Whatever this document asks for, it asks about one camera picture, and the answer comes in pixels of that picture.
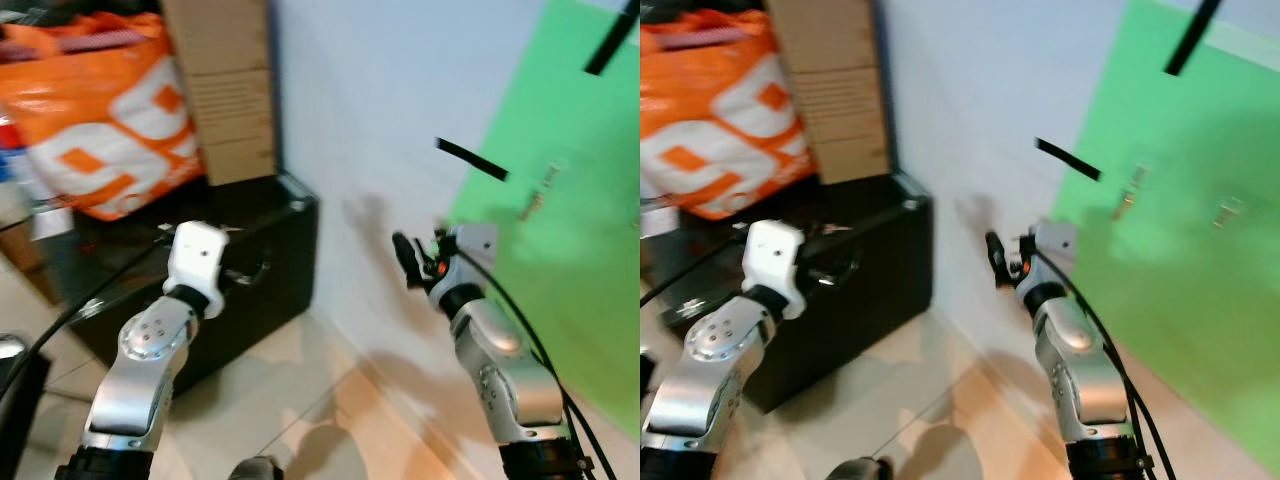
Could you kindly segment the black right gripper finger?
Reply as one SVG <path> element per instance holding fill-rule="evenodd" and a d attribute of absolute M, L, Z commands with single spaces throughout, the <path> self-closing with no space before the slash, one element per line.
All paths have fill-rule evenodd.
<path fill-rule="evenodd" d="M 995 285 L 1009 285 L 1009 262 L 1004 242 L 995 230 L 986 232 L 986 256 L 993 273 Z"/>
<path fill-rule="evenodd" d="M 417 251 L 410 238 L 401 230 L 392 236 L 392 243 L 397 262 L 404 273 L 406 287 L 410 289 L 421 287 L 421 268 Z"/>

